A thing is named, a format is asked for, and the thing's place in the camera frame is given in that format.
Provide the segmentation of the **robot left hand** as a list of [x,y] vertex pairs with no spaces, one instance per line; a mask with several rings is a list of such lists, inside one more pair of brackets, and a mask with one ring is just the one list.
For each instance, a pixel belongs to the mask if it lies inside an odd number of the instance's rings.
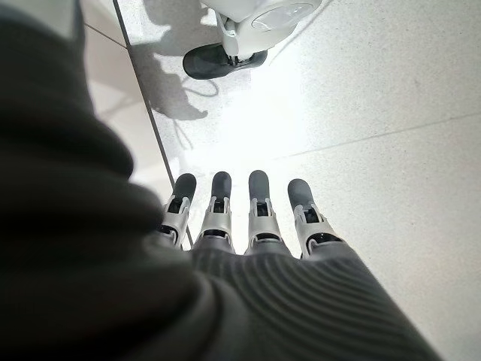
[[436,360],[347,243],[162,232],[96,117],[76,1],[1,3],[3,360]]

